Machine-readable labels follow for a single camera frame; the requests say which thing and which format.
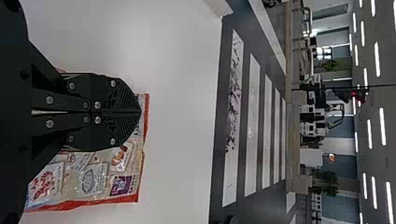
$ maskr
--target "printed label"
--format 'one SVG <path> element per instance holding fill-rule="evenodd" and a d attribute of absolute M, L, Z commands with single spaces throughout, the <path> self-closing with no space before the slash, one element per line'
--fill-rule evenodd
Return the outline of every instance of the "printed label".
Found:
<path fill-rule="evenodd" d="M 78 197 L 102 193 L 106 186 L 107 163 L 89 165 L 79 177 Z"/>
<path fill-rule="evenodd" d="M 90 162 L 92 152 L 69 152 L 66 170 L 81 172 Z"/>
<path fill-rule="evenodd" d="M 139 175 L 116 176 L 113 180 L 110 196 L 136 194 L 138 182 Z"/>
<path fill-rule="evenodd" d="M 124 146 L 114 148 L 111 159 L 110 171 L 124 172 L 129 160 L 134 160 L 134 143 L 125 143 Z"/>
<path fill-rule="evenodd" d="M 31 207 L 60 197 L 63 186 L 63 175 L 63 162 L 44 167 L 28 186 L 27 206 Z"/>

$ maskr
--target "white wall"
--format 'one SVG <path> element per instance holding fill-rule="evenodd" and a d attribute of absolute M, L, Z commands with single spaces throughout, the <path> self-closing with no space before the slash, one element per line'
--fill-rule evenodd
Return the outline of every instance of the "white wall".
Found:
<path fill-rule="evenodd" d="M 317 35 L 317 41 L 318 47 L 347 44 L 349 43 L 349 30 Z"/>
<path fill-rule="evenodd" d="M 207 223 L 221 21 L 204 0 L 22 0 L 30 39 L 69 72 L 151 94 L 139 203 L 24 215 L 21 223 Z"/>

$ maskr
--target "metal bolt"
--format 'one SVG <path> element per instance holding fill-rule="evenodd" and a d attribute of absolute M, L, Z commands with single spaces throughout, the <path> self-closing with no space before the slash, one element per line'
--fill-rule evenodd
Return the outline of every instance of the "metal bolt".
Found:
<path fill-rule="evenodd" d="M 101 121 L 102 121 L 102 120 L 100 119 L 100 117 L 96 117 L 96 118 L 95 118 L 95 123 L 96 123 L 96 124 L 100 124 Z"/>
<path fill-rule="evenodd" d="M 53 127 L 53 120 L 52 119 L 47 120 L 46 126 L 47 126 L 47 128 L 52 128 Z"/>
<path fill-rule="evenodd" d="M 69 83 L 69 89 L 70 90 L 73 90 L 73 89 L 75 89 L 76 88 L 76 85 L 74 84 L 74 82 L 70 82 Z"/>
<path fill-rule="evenodd" d="M 47 96 L 46 102 L 47 102 L 47 105 L 52 105 L 53 104 L 53 97 L 52 96 Z"/>
<path fill-rule="evenodd" d="M 74 135 L 70 135 L 68 141 L 69 142 L 74 142 Z"/>
<path fill-rule="evenodd" d="M 100 109 L 100 102 L 95 102 L 95 109 Z"/>

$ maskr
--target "wall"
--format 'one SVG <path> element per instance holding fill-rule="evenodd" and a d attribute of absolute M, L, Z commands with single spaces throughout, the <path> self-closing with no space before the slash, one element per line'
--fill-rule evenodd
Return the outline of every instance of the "wall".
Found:
<path fill-rule="evenodd" d="M 317 41 L 318 41 L 318 47 L 347 44 L 349 43 L 349 31 L 348 29 L 343 29 L 331 33 L 325 33 L 325 34 L 319 33 L 317 35 Z"/>
<path fill-rule="evenodd" d="M 359 223 L 359 200 L 342 196 L 322 195 L 322 216 L 340 221 Z"/>
<path fill-rule="evenodd" d="M 344 46 L 339 46 L 332 48 L 332 58 L 337 59 L 337 58 L 345 58 L 350 56 L 350 46 L 349 45 L 344 45 Z"/>

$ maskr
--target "floor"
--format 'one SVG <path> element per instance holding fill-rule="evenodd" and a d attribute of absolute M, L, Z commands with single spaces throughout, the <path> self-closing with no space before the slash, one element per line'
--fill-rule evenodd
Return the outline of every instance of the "floor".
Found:
<path fill-rule="evenodd" d="M 220 20 L 204 0 L 21 2 L 31 41 L 55 66 L 121 77 L 151 95 L 139 203 L 21 223 L 295 222 L 283 6 L 267 13 L 261 0 L 228 0 L 234 14 Z"/>
<path fill-rule="evenodd" d="M 221 35 L 209 223 L 229 216 L 241 223 L 293 223 L 279 60 L 285 52 L 285 6 L 266 13 L 260 1 L 229 4 L 233 15 L 223 19 Z"/>
<path fill-rule="evenodd" d="M 207 223 L 221 20 L 205 1 L 21 3 L 30 39 L 55 66 L 121 77 L 151 95 L 139 203 L 25 214 L 21 223 Z"/>

